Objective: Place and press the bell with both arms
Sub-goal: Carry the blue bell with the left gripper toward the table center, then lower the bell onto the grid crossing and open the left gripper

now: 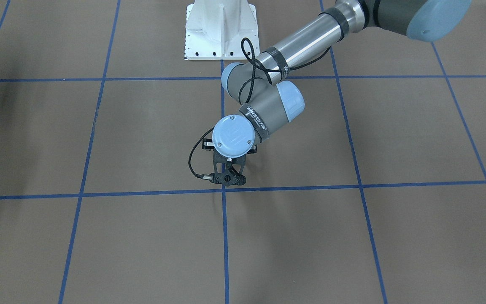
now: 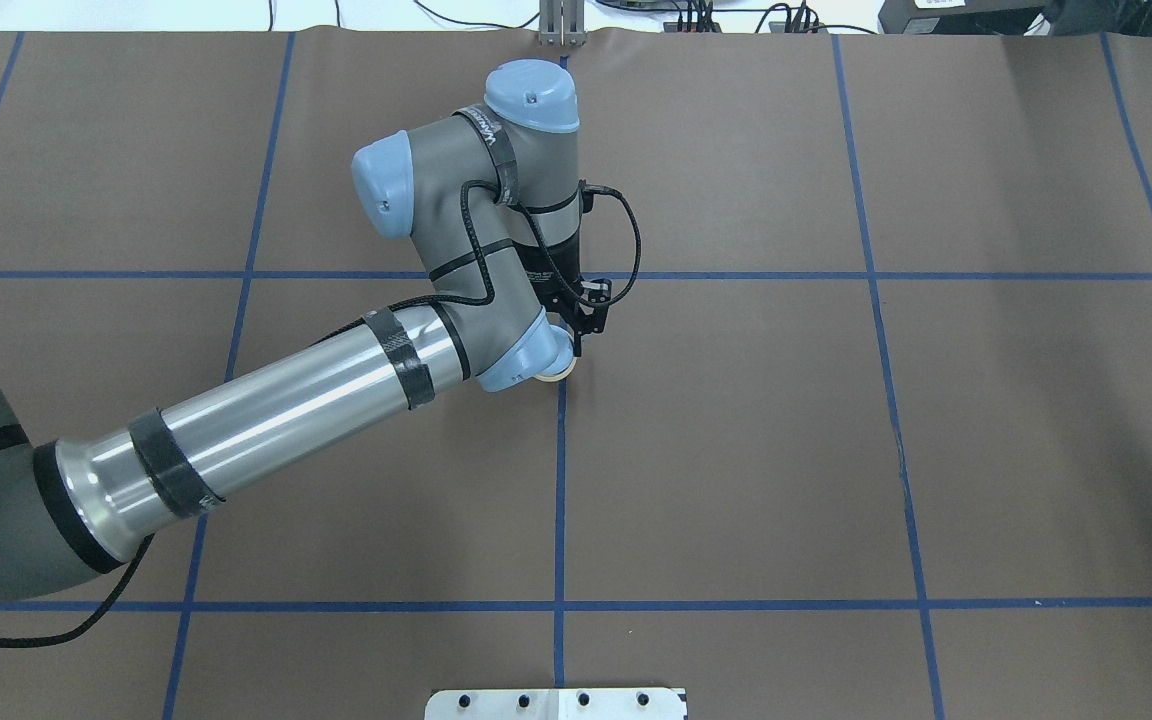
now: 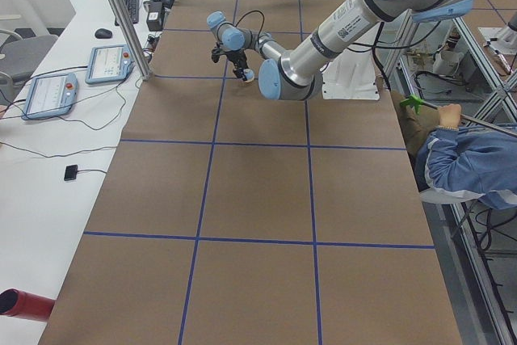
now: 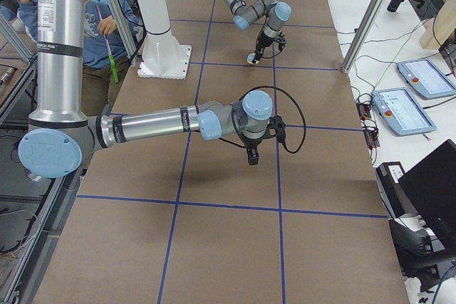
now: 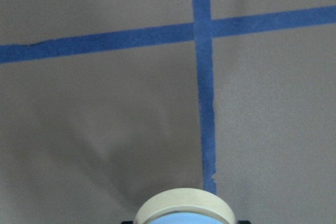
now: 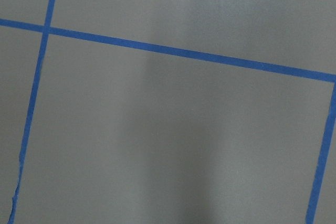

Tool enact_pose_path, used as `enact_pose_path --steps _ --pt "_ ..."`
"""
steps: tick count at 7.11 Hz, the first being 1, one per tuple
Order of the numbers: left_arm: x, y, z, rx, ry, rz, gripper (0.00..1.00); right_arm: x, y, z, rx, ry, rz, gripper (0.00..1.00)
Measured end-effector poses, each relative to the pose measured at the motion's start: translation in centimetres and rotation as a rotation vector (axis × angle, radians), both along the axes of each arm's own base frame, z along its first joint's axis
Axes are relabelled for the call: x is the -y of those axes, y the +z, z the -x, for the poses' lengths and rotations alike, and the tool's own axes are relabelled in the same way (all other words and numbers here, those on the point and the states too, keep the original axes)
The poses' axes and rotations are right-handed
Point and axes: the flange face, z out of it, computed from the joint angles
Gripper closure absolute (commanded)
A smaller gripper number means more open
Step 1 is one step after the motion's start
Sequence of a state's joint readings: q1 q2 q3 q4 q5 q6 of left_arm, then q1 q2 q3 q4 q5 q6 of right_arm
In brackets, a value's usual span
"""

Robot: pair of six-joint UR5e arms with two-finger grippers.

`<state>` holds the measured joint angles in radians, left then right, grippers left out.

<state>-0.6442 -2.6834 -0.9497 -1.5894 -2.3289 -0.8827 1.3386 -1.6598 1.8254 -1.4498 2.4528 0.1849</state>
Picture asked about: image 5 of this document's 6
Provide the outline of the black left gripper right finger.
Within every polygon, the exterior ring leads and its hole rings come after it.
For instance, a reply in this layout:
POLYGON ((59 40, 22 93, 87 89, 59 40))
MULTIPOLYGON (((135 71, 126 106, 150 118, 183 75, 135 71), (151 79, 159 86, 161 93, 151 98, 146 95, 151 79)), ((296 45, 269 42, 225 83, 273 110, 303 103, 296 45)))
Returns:
POLYGON ((236 224, 249 224, 249 220, 237 220, 236 224))

